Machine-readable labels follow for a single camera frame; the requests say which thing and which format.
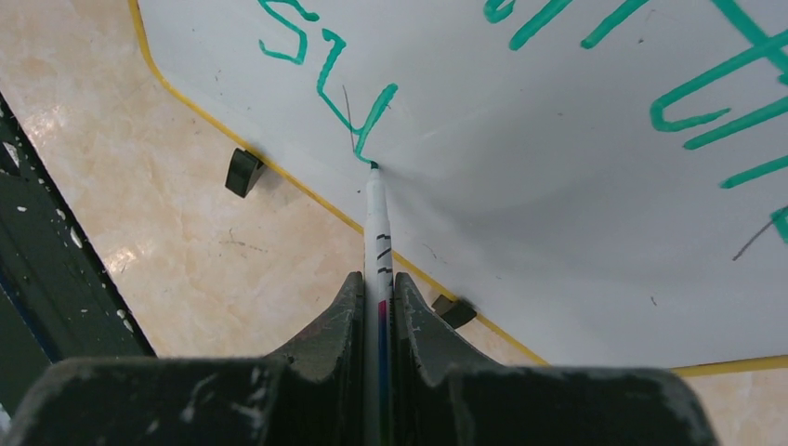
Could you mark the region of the yellow framed whiteboard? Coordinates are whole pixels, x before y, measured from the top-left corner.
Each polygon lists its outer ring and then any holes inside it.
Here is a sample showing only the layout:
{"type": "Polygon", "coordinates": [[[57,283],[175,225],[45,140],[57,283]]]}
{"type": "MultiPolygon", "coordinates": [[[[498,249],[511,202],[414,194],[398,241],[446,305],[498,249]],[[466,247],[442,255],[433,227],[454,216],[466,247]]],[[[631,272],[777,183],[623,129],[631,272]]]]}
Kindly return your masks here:
{"type": "Polygon", "coordinates": [[[554,365],[787,353],[783,1],[137,1],[152,70],[554,365]]]}

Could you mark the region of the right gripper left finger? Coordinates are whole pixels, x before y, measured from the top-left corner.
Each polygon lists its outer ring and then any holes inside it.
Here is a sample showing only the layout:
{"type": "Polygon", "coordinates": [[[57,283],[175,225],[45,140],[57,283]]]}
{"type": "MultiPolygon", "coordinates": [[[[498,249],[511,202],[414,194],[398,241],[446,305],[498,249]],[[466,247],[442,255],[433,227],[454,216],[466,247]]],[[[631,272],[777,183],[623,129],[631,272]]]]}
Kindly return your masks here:
{"type": "Polygon", "coordinates": [[[49,367],[6,445],[359,445],[363,283],[262,357],[78,358],[49,367]]]}

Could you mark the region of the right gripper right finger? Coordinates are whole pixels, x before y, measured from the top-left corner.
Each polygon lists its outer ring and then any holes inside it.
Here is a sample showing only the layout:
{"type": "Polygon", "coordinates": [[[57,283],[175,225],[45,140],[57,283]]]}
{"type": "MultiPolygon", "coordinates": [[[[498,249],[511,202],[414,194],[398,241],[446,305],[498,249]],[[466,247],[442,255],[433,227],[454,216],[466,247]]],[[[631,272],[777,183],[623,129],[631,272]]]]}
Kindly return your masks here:
{"type": "Polygon", "coordinates": [[[505,366],[394,281],[398,445],[715,445],[699,398],[652,368],[505,366]]]}

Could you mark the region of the green white marker pen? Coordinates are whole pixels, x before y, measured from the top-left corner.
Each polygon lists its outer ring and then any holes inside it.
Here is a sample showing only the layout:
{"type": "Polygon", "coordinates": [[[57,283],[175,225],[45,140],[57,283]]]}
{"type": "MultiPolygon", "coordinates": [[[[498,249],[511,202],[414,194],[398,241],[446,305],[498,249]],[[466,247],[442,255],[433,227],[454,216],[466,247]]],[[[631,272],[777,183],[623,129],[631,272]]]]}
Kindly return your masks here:
{"type": "Polygon", "coordinates": [[[363,312],[363,443],[390,441],[388,302],[393,290],[391,233],[379,165],[371,163],[366,186],[363,312]]]}

